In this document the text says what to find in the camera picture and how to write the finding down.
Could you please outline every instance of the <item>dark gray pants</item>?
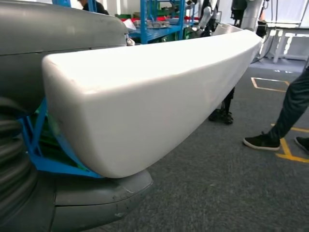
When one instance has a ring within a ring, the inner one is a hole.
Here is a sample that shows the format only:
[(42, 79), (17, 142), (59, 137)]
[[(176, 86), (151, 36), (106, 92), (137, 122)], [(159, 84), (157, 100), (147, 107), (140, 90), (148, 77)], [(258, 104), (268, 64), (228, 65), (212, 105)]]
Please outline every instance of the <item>dark gray pants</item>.
[(287, 88), (278, 120), (268, 135), (273, 139), (283, 138), (308, 106), (309, 68), (307, 68)]

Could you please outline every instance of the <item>white foam block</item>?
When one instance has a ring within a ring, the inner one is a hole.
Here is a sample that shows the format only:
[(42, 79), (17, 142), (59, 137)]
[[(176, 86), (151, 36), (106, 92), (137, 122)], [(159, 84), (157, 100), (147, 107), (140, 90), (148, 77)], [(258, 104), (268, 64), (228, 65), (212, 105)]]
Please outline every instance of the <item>white foam block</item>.
[(49, 113), (78, 159), (102, 176), (124, 177), (189, 136), (260, 46), (261, 38), (245, 30), (49, 55), (43, 60), (44, 88)]

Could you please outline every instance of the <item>blue metal frame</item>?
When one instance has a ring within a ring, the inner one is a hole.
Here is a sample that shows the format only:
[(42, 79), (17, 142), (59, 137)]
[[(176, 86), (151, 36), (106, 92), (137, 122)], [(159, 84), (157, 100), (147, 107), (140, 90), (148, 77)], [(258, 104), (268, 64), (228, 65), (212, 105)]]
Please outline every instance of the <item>blue metal frame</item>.
[[(142, 44), (147, 44), (148, 41), (166, 36), (168, 34), (178, 32), (178, 39), (182, 40), (183, 29), (187, 24), (184, 25), (184, 16), (185, 16), (185, 0), (154, 0), (155, 5), (157, 6), (158, 2), (179, 2), (179, 20), (176, 25), (171, 25), (170, 28), (162, 28), (162, 29), (148, 29), (146, 26), (146, 19), (156, 21), (158, 18), (158, 9), (152, 9), (153, 0), (140, 0), (140, 21), (141, 27), (136, 31), (130, 32), (130, 37), (139, 37)], [(147, 3), (149, 4), (149, 10), (147, 11)], [(193, 24), (194, 16), (189, 24)]]
[(71, 7), (70, 0), (52, 0), (52, 3), (54, 5)]
[(96, 4), (94, 4), (96, 0), (88, 0), (89, 11), (96, 12)]
[(37, 120), (35, 121), (34, 128), (31, 120), (28, 116), (20, 120), (20, 122), (23, 124), (23, 136), (27, 148), (27, 152), (31, 161), (38, 170), (53, 173), (75, 174), (102, 178), (102, 176), (99, 176), (97, 173), (90, 171), (84, 166), (81, 161), (78, 160), (78, 158), (76, 157), (71, 146), (63, 135), (56, 135), (51, 129), (50, 129), (50, 131), (51, 131), (52, 134), (58, 141), (60, 146), (66, 154), (67, 154), (72, 160), (75, 161), (76, 164), (79, 165), (81, 168), (72, 167), (56, 160), (44, 158), (44, 154), (42, 154), (41, 151), (38, 141), (45, 121), (46, 113), (47, 102), (46, 99), (44, 99), (41, 104), (40, 111), (38, 115)]

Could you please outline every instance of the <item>blue storage rack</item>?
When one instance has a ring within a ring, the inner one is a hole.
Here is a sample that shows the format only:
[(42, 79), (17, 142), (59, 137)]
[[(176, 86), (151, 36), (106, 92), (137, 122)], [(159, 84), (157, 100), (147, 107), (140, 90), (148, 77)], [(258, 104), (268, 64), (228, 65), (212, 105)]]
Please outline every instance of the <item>blue storage rack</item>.
[[(179, 2), (179, 18), (176, 25), (171, 25), (170, 28), (161, 28), (161, 29), (148, 29), (146, 27), (146, 19), (150, 19), (153, 21), (157, 20), (157, 8), (152, 11), (152, 1), (157, 6), (158, 2)], [(149, 4), (149, 11), (147, 12), (147, 3)], [(192, 25), (194, 22), (194, 13), (192, 19), (188, 24), (184, 23), (184, 16), (185, 11), (185, 1), (185, 0), (140, 0), (140, 21), (141, 27), (136, 31), (130, 33), (132, 38), (139, 37), (142, 44), (147, 44), (148, 41), (169, 35), (174, 32), (178, 32), (178, 39), (182, 39), (182, 32), (185, 27)]]

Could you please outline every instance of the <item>black shoe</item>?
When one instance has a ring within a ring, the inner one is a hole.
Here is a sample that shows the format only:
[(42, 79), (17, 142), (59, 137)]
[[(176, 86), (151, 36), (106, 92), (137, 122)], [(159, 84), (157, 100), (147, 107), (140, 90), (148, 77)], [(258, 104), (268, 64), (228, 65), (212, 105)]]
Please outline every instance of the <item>black shoe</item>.
[(280, 149), (280, 140), (274, 140), (270, 138), (268, 134), (262, 134), (252, 137), (244, 138), (243, 142), (250, 148), (268, 151), (277, 151)]
[(300, 146), (301, 149), (309, 155), (309, 138), (296, 137), (295, 138), (295, 141), (297, 145)]

